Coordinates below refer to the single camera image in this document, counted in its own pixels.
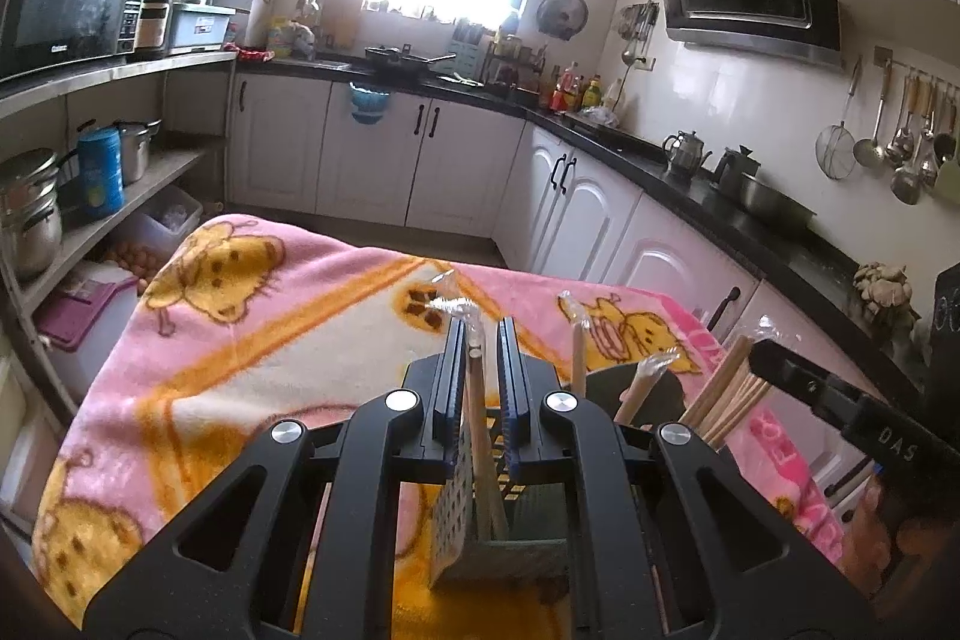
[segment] stainless steel pot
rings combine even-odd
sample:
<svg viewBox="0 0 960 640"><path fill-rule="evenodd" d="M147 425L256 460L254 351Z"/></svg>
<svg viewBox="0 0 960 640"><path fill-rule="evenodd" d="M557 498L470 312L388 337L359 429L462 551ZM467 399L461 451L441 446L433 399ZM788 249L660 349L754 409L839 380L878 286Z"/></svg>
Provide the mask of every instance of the stainless steel pot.
<svg viewBox="0 0 960 640"><path fill-rule="evenodd" d="M48 183L40 198L0 220L0 238L17 280L30 280L53 263L64 238L56 205L56 184Z"/></svg>
<svg viewBox="0 0 960 640"><path fill-rule="evenodd" d="M147 172L150 163L150 126L118 122L120 130L120 170L124 185L133 185Z"/></svg>
<svg viewBox="0 0 960 640"><path fill-rule="evenodd" d="M740 201L748 213L786 237L799 237L805 232L815 212L751 175L742 175L742 179Z"/></svg>
<svg viewBox="0 0 960 640"><path fill-rule="evenodd" d="M16 213L39 199L58 171L50 148L27 150L0 164L0 215Z"/></svg>

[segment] kitchen counter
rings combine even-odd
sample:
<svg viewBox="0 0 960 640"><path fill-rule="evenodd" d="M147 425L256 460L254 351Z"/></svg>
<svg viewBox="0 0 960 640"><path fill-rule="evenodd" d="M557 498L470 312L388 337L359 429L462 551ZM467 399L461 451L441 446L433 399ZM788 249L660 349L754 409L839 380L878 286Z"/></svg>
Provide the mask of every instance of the kitchen counter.
<svg viewBox="0 0 960 640"><path fill-rule="evenodd" d="M436 78L412 83L407 79L384 77L362 63L333 68L324 63L292 59L265 64L239 61L237 71L333 82L359 81L528 119L637 184L645 194L683 218L757 279L776 287L829 335L890 402L904 410L913 410L917 405L918 389L923 387L928 370L905 335L881 342L859 314L857 300L853 299L851 307L851 281L856 262L813 232L808 232L800 242L772 233L733 201L714 191L706 172L688 182L668 177L664 151L658 145L616 131L590 129L564 116L525 109L512 101Z"/></svg>

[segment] teapot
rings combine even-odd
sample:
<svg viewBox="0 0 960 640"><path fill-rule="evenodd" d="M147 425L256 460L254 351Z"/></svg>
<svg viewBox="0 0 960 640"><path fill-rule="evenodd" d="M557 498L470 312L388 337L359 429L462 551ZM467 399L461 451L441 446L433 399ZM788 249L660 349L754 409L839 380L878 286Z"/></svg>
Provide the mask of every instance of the teapot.
<svg viewBox="0 0 960 640"><path fill-rule="evenodd" d="M713 154L710 150L704 155L704 140L697 136L696 131L678 131L676 134L670 134L661 146L666 150L669 161L666 173L686 179L693 177L693 173Z"/></svg>
<svg viewBox="0 0 960 640"><path fill-rule="evenodd" d="M734 201L740 200L743 175L754 176L760 168L760 161L750 157L752 149L740 145L739 150L727 148L720 156L720 162L713 172L713 184L717 191Z"/></svg>

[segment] cooking pot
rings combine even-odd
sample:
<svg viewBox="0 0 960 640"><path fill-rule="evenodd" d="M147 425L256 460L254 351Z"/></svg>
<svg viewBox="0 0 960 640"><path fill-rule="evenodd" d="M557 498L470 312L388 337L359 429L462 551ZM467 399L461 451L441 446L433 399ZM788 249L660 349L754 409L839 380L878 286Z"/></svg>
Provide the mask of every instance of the cooking pot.
<svg viewBox="0 0 960 640"><path fill-rule="evenodd" d="M45 271L63 238L53 181L44 186L36 201L0 218L0 239L17 280L30 280Z"/></svg>
<svg viewBox="0 0 960 640"><path fill-rule="evenodd" d="M0 215L16 213L39 199L58 171L50 148L27 150L0 164Z"/></svg>

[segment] shelf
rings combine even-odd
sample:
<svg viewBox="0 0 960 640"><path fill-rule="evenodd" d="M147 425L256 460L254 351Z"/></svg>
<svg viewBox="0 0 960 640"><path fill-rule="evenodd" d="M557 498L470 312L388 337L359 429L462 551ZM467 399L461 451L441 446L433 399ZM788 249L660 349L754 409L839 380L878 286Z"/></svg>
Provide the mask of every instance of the shelf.
<svg viewBox="0 0 960 640"><path fill-rule="evenodd" d="M208 142L199 148L152 149L150 165L141 179L124 189L124 205L120 211L102 220L81 225L64 225L64 242L54 262L40 277L23 286L23 310L32 314L40 302L64 279L66 273L97 244L110 229L121 223L133 210L150 199L157 191L192 169L208 151L219 145Z"/></svg>
<svg viewBox="0 0 960 640"><path fill-rule="evenodd" d="M235 59L235 52L193 52L173 55L157 61L139 61L99 68L95 65L64 67L63 71L51 70L49 76L18 77L16 80L0 85L0 119L51 98L81 91L84 88L92 88L94 85L103 85L106 82L153 74L158 71L171 71L173 68L224 63Z"/></svg>

